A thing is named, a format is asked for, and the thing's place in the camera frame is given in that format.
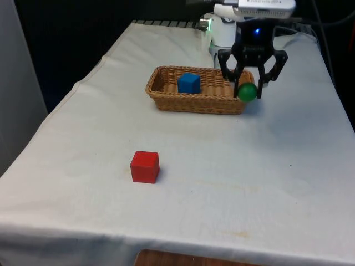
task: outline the white tablecloth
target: white tablecloth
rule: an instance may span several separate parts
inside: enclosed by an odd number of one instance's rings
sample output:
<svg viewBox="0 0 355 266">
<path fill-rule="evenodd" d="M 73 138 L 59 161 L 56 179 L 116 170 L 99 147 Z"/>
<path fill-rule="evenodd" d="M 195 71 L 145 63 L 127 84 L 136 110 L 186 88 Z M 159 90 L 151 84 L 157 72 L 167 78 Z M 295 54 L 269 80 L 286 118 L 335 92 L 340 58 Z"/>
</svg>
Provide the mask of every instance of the white tablecloth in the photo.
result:
<svg viewBox="0 0 355 266">
<path fill-rule="evenodd" d="M 132 265 L 144 248 L 265 265 L 355 265 L 355 136 L 317 45 L 240 116 L 158 111 L 159 65 L 211 67 L 193 29 L 132 24 L 0 178 L 0 262 Z M 134 183 L 157 151 L 155 185 Z"/>
</svg>

